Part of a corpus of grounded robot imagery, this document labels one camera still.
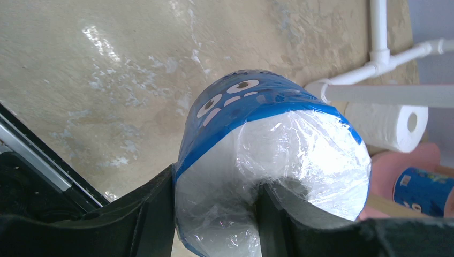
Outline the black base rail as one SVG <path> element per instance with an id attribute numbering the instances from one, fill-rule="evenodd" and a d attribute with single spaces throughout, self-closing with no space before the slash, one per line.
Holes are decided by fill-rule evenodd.
<path id="1" fill-rule="evenodd" d="M 1 215 L 80 220 L 109 204 L 6 107 L 1 106 Z"/>

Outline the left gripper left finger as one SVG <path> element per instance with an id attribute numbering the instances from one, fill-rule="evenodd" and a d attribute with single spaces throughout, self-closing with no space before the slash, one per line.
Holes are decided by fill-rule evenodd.
<path id="1" fill-rule="evenodd" d="M 172 168 L 77 221 L 1 216 L 1 256 L 170 256 Z"/>

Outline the pink three-tier shelf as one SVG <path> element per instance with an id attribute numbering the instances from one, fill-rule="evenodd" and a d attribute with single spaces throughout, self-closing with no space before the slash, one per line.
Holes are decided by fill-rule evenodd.
<path id="1" fill-rule="evenodd" d="M 453 168 L 440 164 L 441 152 L 434 143 L 421 143 L 410 153 L 382 152 L 372 158 L 372 180 L 360 220 L 391 217 L 432 217 L 395 203 L 392 193 L 397 178 L 408 168 L 453 178 Z"/>

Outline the white roll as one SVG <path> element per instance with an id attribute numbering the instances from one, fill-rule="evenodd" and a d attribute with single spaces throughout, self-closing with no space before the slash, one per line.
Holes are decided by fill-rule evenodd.
<path id="1" fill-rule="evenodd" d="M 260 256 L 261 184 L 353 221 L 370 173 L 365 143 L 335 107 L 269 71 L 230 73 L 188 113 L 173 170 L 179 239 L 198 256 Z"/>
<path id="2" fill-rule="evenodd" d="M 409 153 L 420 143 L 428 122 L 428 107 L 350 102 L 345 117 L 371 146 Z"/>
<path id="3" fill-rule="evenodd" d="M 392 199 L 428 216 L 453 218 L 453 178 L 408 168 L 397 178 Z"/>

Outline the white pvc pipe frame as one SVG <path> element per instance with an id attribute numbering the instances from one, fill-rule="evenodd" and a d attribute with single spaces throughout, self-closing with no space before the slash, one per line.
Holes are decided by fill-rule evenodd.
<path id="1" fill-rule="evenodd" d="M 379 77 L 396 67 L 430 55 L 453 51 L 453 40 L 443 38 L 421 42 L 412 48 L 391 55 L 387 45 L 387 3 L 370 2 L 370 61 L 344 74 L 324 78 L 305 86 L 305 90 L 325 103 L 332 101 L 416 105 L 453 108 L 453 85 L 363 85 L 362 81 Z"/>

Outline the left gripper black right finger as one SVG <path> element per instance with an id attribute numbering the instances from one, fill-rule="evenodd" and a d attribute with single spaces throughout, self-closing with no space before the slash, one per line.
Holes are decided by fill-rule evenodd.
<path id="1" fill-rule="evenodd" d="M 260 187 L 256 218 L 263 256 L 453 256 L 453 219 L 346 220 L 279 183 Z"/>

